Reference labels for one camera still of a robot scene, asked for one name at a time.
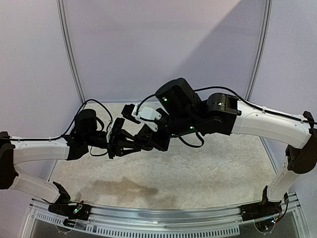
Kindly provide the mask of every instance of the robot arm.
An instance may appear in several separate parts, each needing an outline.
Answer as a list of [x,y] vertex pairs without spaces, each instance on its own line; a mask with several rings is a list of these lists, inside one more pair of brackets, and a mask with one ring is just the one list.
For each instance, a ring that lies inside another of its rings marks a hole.
[[[164,109],[125,105],[122,115],[135,123],[143,123],[136,135],[124,129],[124,118],[116,118],[107,131],[91,109],[75,116],[69,135],[55,139],[23,139],[0,133],[0,189],[17,189],[51,203],[50,211],[69,218],[88,219],[90,206],[70,203],[70,197],[58,183],[49,183],[22,171],[17,165],[26,161],[58,159],[75,160],[88,153],[88,146],[106,149],[109,158],[125,156],[141,150],[167,151],[171,138],[190,133],[202,136],[212,133],[251,134],[288,144],[283,169],[264,188],[261,202],[241,206],[243,220],[256,219],[281,210],[281,199],[299,174],[312,170],[317,161],[317,130],[310,113],[291,115],[250,105],[223,93],[215,93],[202,101],[183,78],[172,80],[155,93]],[[102,126],[97,131],[97,122]],[[82,214],[78,207],[85,209]]]

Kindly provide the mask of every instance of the vent grille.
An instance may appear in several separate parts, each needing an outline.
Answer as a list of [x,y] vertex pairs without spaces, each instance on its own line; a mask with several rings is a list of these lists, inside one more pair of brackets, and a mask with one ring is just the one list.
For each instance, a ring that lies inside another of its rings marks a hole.
[[[59,218],[56,215],[51,215],[45,212],[37,211],[36,218],[51,224],[57,224],[63,227],[64,218]],[[74,230],[86,232],[90,234],[100,235],[109,238],[222,238],[236,236],[240,234],[239,226],[230,226],[220,229],[208,229],[194,232],[158,232],[158,231],[129,231],[123,229],[111,229],[100,225],[87,224],[86,229]]]

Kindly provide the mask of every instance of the black cable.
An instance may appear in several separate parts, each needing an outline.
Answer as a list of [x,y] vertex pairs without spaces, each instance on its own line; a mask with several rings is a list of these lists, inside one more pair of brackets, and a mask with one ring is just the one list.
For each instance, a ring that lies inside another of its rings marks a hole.
[[112,121],[110,121],[109,124],[107,125],[107,128],[106,128],[106,132],[107,132],[107,133],[108,133],[108,131],[109,131],[109,127],[110,127],[110,125],[111,125],[111,122],[112,122]]
[[[149,98],[154,97],[154,96],[155,96],[155,94],[151,94],[140,102],[140,104],[138,105],[137,110],[136,110],[136,115],[139,114],[139,109],[140,109],[141,105],[144,104],[146,100],[148,100]],[[150,120],[150,119],[146,119],[146,118],[142,118],[142,117],[140,117],[140,119],[143,121],[155,122],[155,120]]]
[[279,217],[277,219],[277,221],[275,223],[278,223],[280,220],[282,220],[282,218],[285,216],[286,212],[287,212],[287,208],[288,208],[288,203],[289,203],[289,199],[288,199],[288,194],[287,192],[284,194],[284,202],[286,204],[286,208],[285,208],[285,212],[283,213],[283,215],[281,217]]
[[277,221],[275,223],[278,223],[280,220],[282,220],[282,218],[285,216],[286,212],[287,212],[287,208],[288,208],[288,203],[286,204],[286,208],[285,208],[285,212],[283,213],[283,215],[277,219]]
[[194,119],[195,121],[198,121],[198,122],[204,122],[205,120],[196,116],[195,114],[192,113],[192,110],[191,110],[191,104],[188,104],[185,108],[185,111],[186,113],[192,118]]
[[104,155],[106,155],[106,154],[108,153],[108,151],[107,151],[107,152],[105,152],[105,153],[103,153],[103,154],[94,155],[94,154],[92,154],[92,153],[91,153],[92,148],[93,148],[93,147],[90,147],[90,151],[89,151],[89,153],[90,153],[90,155],[91,155],[91,156],[93,156],[93,157],[100,157],[100,156],[104,156]]
[[189,144],[188,142],[186,142],[181,136],[177,136],[181,142],[183,142],[185,145],[189,146],[189,147],[192,147],[192,148],[200,148],[204,145],[205,141],[204,139],[198,134],[198,132],[195,133],[197,138],[202,142],[201,145],[192,145],[192,144]]
[[[78,109],[78,111],[77,111],[77,113],[76,113],[75,115],[79,114],[80,110],[81,110],[88,102],[90,102],[90,101],[93,101],[93,102],[95,102],[95,103],[98,103],[100,106],[102,106],[102,107],[107,111],[107,113],[109,114],[110,119],[111,119],[111,121],[109,122],[109,124],[108,124],[108,126],[107,126],[107,128],[109,128],[111,122],[113,121],[113,117],[112,117],[110,111],[109,111],[101,102],[97,101],[96,99],[88,99],[88,100],[86,100],[86,101],[80,106],[80,108]],[[53,137],[53,138],[51,138],[51,139],[50,139],[50,138],[21,138],[21,139],[13,139],[13,138],[10,138],[10,140],[11,140],[11,141],[51,141],[51,140],[58,140],[58,139],[62,138],[64,135],[67,134],[67,132],[69,131],[69,129],[70,129],[71,126],[73,125],[74,121],[75,121],[75,117],[74,117],[74,119],[71,121],[71,123],[70,123],[69,127],[67,128],[67,130],[66,130],[62,135],[57,136],[57,137]]]
[[[211,87],[206,87],[206,88],[199,88],[199,89],[196,89],[194,90],[195,92],[199,92],[199,91],[204,91],[204,90],[208,90],[208,89],[224,89],[224,90],[227,90],[231,93],[233,93],[237,98],[239,98],[242,102],[244,102],[245,104],[247,104],[248,106],[250,107],[253,107],[259,111],[262,111],[262,108],[261,107],[258,107],[257,105],[254,105],[250,102],[248,102],[247,100],[245,100],[244,98],[242,98],[238,93],[236,93],[235,91],[233,91],[232,89],[230,88],[227,88],[227,87],[223,87],[223,86],[211,86]],[[296,118],[296,117],[293,117],[293,116],[290,116],[290,115],[286,115],[286,114],[283,114],[283,113],[278,113],[278,112],[273,112],[273,111],[270,111],[270,110],[265,110],[266,113],[269,113],[269,114],[273,114],[273,115],[276,115],[276,116],[281,116],[281,117],[284,117],[284,118],[289,118],[289,119],[293,119],[293,120],[296,120],[296,121],[302,121],[301,119],[299,118]],[[303,122],[305,123],[312,123],[312,122],[309,122],[308,120],[304,120]]]

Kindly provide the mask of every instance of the floor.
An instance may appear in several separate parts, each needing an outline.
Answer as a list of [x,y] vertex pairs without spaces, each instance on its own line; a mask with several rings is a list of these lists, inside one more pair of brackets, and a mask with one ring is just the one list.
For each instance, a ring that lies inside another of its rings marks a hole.
[[[105,106],[114,117],[121,117],[124,104]],[[95,109],[106,124],[109,117],[100,105],[86,108]],[[135,134],[141,125],[126,120],[123,128]],[[193,135],[184,139],[200,143]],[[86,154],[76,161],[58,161],[50,181],[61,183],[72,200],[108,206],[186,209],[260,200],[275,175],[260,139],[221,134],[204,139],[199,149],[173,139],[167,152],[142,151],[114,160]],[[93,148],[92,152],[104,151]]]

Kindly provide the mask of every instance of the cable clip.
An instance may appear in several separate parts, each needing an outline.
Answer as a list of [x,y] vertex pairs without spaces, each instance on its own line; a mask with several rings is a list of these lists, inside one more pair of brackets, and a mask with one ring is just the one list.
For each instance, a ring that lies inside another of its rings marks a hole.
[[263,106],[263,107],[262,107],[262,113],[266,113],[266,112],[265,112],[266,109],[267,109],[267,107],[266,107],[266,106]]

